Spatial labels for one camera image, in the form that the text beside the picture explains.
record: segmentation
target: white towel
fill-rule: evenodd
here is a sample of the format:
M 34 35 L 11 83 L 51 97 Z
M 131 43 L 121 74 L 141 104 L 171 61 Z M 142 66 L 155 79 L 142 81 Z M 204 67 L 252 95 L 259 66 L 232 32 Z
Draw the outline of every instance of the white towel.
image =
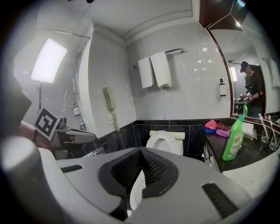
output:
M 165 52 L 159 52 L 150 57 L 158 87 L 171 86 L 171 75 Z
M 272 72 L 273 87 L 280 87 L 280 75 L 277 64 L 272 59 L 269 59 L 269 65 Z
M 152 73 L 152 65 L 149 57 L 138 61 L 142 88 L 150 87 L 154 84 L 154 77 Z

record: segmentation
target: electrical outlet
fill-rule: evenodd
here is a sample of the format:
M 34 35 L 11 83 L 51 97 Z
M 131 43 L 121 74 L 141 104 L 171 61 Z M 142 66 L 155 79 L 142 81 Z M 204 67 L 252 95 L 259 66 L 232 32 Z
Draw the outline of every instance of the electrical outlet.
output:
M 168 119 L 168 116 L 161 116 L 161 119 L 162 119 L 162 120 L 169 120 L 169 119 Z
M 109 125 L 112 125 L 113 123 L 115 123 L 113 114 L 108 115 L 107 120 L 108 120 Z

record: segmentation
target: glass cup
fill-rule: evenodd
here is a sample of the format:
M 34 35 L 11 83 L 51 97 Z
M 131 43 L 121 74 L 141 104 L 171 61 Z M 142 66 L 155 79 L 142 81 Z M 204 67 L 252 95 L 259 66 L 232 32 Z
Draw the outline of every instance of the glass cup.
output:
M 266 132 L 265 132 L 265 130 L 263 130 L 263 132 L 262 132 L 262 137 L 261 137 L 261 141 L 263 142 L 263 143 L 265 143 L 265 144 L 268 144 L 268 142 L 269 142 L 269 139 L 270 139 L 270 135 L 271 135 L 271 133 L 272 133 L 272 131 L 271 131 L 271 129 L 266 129 L 266 131 L 267 131 L 267 137 L 266 137 Z
M 271 142 L 269 144 L 269 148 L 273 151 L 276 151 L 280 142 L 280 136 L 276 135 L 276 139 L 272 136 Z

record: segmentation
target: blue cloth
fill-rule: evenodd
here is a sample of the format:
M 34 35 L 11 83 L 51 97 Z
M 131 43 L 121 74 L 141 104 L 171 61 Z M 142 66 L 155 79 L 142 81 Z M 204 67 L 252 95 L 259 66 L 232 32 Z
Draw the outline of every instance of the blue cloth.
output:
M 204 131 L 206 134 L 208 134 L 208 133 L 215 133 L 215 132 L 217 131 L 217 129 L 210 130 L 210 129 L 206 128 L 206 127 L 203 127 L 203 131 Z

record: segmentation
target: black cap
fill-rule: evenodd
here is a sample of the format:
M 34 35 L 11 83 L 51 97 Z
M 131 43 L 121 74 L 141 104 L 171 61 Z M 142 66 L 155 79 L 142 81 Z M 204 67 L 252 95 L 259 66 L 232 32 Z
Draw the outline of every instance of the black cap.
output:
M 249 65 L 249 64 L 248 64 L 247 62 L 242 61 L 240 72 L 241 72 L 241 73 L 242 73 L 242 72 L 245 72 L 248 65 Z

